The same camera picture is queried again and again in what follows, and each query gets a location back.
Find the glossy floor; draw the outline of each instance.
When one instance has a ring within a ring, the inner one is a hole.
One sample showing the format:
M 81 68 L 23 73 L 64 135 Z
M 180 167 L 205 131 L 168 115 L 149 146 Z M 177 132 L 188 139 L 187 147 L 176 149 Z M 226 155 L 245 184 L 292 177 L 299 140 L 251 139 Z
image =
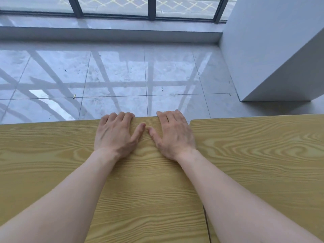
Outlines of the glossy floor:
M 240 102 L 216 45 L 0 44 L 2 124 L 175 109 L 188 121 L 324 113 L 323 102 Z

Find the wood grain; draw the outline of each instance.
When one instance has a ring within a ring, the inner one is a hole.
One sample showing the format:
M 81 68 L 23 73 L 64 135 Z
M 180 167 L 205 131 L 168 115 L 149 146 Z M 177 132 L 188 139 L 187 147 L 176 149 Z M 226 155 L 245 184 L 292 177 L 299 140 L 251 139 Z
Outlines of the wood grain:
M 157 117 L 135 118 L 161 133 Z M 45 195 L 93 151 L 97 120 L 0 126 L 0 224 Z M 181 167 L 145 132 L 103 188 L 86 242 L 209 242 L 202 204 Z
M 324 115 L 202 119 L 190 126 L 208 160 L 324 240 Z

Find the white wall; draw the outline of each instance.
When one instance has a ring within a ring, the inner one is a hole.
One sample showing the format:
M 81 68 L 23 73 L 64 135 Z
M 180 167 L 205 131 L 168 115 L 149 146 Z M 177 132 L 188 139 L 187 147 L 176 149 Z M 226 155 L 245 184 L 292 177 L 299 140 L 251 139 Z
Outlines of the white wall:
M 258 99 L 245 98 L 323 28 L 324 0 L 238 0 L 220 48 L 240 100 L 276 100 L 262 99 L 260 93 Z M 300 66 L 302 60 L 297 61 L 295 65 Z

